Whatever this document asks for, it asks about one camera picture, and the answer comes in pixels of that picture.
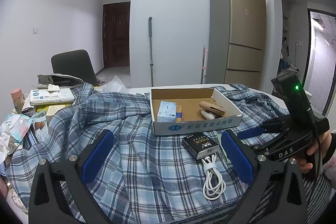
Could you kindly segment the black Face box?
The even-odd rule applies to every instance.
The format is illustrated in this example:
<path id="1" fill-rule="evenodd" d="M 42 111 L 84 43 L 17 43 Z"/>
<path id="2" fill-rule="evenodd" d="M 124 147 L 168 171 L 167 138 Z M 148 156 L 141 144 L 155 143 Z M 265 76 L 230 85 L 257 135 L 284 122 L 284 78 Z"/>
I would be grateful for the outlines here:
<path id="1" fill-rule="evenodd" d="M 182 139 L 182 145 L 196 160 L 215 153 L 219 144 L 204 133 L 194 133 Z"/>

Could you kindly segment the gold blue cigarette carton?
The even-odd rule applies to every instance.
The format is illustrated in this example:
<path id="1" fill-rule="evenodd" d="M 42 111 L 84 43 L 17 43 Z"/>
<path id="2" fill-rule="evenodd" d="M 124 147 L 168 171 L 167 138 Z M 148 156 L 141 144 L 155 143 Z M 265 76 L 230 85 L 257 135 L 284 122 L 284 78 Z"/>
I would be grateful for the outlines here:
<path id="1" fill-rule="evenodd" d="M 182 106 L 177 106 L 176 108 L 176 122 L 181 122 L 182 121 Z"/>

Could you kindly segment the light blue tissue pack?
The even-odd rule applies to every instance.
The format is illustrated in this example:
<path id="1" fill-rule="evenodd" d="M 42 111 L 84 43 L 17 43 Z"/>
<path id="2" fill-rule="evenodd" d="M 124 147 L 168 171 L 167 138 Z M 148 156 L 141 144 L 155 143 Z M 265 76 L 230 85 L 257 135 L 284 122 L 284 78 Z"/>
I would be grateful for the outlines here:
<path id="1" fill-rule="evenodd" d="M 175 122 L 177 104 L 175 102 L 161 101 L 157 114 L 157 122 Z"/>

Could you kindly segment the wet wipes packet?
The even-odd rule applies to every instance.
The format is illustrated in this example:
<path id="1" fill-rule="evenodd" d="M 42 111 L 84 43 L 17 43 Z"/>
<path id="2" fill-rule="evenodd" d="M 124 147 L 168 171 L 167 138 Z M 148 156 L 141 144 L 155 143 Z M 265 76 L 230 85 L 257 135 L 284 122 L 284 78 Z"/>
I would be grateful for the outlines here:
<path id="1" fill-rule="evenodd" d="M 22 114 L 9 114 L 1 124 L 1 133 L 6 133 L 20 143 L 28 132 L 33 120 Z"/>

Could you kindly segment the cardboard box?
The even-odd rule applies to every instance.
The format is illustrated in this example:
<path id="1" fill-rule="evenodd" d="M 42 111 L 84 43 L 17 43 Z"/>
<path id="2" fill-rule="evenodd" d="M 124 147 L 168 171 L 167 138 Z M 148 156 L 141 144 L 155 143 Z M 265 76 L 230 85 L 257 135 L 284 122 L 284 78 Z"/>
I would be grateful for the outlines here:
<path id="1" fill-rule="evenodd" d="M 173 121 L 159 121 L 161 102 L 175 103 L 181 106 L 181 116 L 174 116 Z M 216 119 L 206 119 L 201 111 L 210 105 L 221 107 L 224 114 Z M 153 132 L 157 136 L 191 134 L 223 130 L 240 124 L 243 113 L 216 88 L 152 89 L 150 107 Z"/>

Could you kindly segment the blue plaid shirt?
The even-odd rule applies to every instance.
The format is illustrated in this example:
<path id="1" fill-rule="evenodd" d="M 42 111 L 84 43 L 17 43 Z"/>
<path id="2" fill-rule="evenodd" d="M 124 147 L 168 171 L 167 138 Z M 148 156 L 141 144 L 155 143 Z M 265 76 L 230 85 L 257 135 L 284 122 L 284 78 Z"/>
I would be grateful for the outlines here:
<path id="1" fill-rule="evenodd" d="M 79 155 L 104 130 L 112 149 L 88 189 L 113 223 L 227 223 L 238 216 L 248 186 L 218 152 L 216 165 L 226 190 L 215 201 L 203 196 L 203 166 L 183 147 L 180 135 L 154 134 L 150 98 L 98 92 L 85 84 L 75 103 L 57 112 L 44 141 L 14 152 L 5 174 L 24 205 L 40 160 Z"/>

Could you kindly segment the pink cup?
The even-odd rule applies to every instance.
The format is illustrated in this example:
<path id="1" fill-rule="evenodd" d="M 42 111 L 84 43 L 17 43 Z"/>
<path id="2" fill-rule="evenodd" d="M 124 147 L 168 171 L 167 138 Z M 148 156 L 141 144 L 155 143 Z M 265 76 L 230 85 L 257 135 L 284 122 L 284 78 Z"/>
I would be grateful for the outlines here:
<path id="1" fill-rule="evenodd" d="M 10 93 L 10 95 L 11 95 L 11 99 L 13 101 L 15 111 L 18 114 L 21 114 L 22 113 L 22 108 L 23 108 L 23 105 L 24 105 L 24 102 L 25 102 L 22 90 L 20 88 L 14 89 Z"/>

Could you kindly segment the gold refrigerator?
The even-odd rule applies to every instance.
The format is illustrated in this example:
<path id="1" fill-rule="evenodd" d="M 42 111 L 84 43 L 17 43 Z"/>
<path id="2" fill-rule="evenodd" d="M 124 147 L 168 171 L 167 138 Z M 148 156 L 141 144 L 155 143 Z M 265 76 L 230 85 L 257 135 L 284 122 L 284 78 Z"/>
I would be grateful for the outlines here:
<path id="1" fill-rule="evenodd" d="M 265 42 L 265 0 L 210 0 L 206 83 L 259 89 Z"/>

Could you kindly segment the dark brown door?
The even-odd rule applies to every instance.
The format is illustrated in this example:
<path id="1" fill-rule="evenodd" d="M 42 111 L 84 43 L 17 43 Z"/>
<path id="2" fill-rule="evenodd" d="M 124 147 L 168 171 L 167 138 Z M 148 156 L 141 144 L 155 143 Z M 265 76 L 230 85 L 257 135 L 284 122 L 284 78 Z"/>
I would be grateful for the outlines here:
<path id="1" fill-rule="evenodd" d="M 104 68 L 128 67 L 130 2 L 103 5 L 102 50 Z"/>

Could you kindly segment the black chair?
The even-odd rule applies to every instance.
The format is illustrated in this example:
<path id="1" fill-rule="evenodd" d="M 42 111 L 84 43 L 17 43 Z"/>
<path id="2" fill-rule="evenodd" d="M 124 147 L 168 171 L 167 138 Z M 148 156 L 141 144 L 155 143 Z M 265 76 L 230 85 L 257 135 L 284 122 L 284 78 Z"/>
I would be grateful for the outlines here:
<path id="1" fill-rule="evenodd" d="M 74 50 L 53 55 L 51 65 L 53 73 L 70 75 L 93 86 L 99 86 L 86 50 Z"/>

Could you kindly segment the white tissue pack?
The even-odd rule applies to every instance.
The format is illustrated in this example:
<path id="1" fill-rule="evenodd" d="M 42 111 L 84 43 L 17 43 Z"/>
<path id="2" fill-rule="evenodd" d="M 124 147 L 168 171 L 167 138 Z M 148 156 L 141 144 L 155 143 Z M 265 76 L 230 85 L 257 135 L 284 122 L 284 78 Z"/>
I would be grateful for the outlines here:
<path id="1" fill-rule="evenodd" d="M 70 88 L 35 89 L 30 92 L 30 103 L 33 106 L 72 103 L 75 97 Z"/>

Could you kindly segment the grey bag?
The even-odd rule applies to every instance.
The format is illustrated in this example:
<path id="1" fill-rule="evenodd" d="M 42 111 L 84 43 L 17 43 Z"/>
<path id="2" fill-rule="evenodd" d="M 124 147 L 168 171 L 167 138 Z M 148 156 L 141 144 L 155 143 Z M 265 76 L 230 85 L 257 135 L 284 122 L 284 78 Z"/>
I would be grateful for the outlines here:
<path id="1" fill-rule="evenodd" d="M 38 89 L 47 89 L 48 85 L 57 85 L 60 88 L 76 88 L 84 84 L 80 78 L 71 75 L 51 74 L 51 75 L 38 75 Z"/>

